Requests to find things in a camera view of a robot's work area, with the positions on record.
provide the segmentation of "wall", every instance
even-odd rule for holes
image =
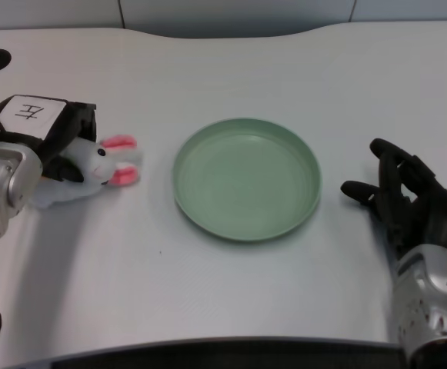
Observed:
[[[122,27],[118,0],[0,0],[0,29]]]
[[[187,38],[286,35],[348,21],[433,19],[447,19],[447,0],[0,0],[0,29],[125,25]]]

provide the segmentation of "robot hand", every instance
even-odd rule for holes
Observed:
[[[0,237],[42,175],[83,181],[81,171],[60,154],[76,137],[95,141],[94,110],[94,105],[23,95],[0,104]]]
[[[385,225],[395,270],[395,329],[411,368],[447,368],[447,190],[416,156],[375,139],[379,186],[347,181],[344,194]],[[402,194],[405,185],[418,197]]]

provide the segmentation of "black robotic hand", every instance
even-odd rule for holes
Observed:
[[[0,103],[0,142],[30,147],[44,177],[83,182],[81,171],[60,154],[76,137],[96,140],[95,109],[94,104],[13,95]]]
[[[370,150],[379,158],[379,186],[347,181],[341,191],[370,208],[386,226],[388,242],[398,260],[420,244],[447,248],[447,190],[416,156],[376,138]],[[405,185],[418,197],[411,202]]]

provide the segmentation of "pink rabbit ear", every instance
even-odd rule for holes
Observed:
[[[116,170],[114,176],[108,181],[108,184],[114,186],[127,186],[132,185],[138,179],[138,169],[131,166]]]
[[[137,148],[138,142],[130,135],[116,135],[100,142],[104,148]]]

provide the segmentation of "green plastic plate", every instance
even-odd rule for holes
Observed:
[[[196,132],[173,168],[175,200],[206,231],[237,241],[277,237],[319,202],[322,179],[310,148],[289,130],[250,118]]]

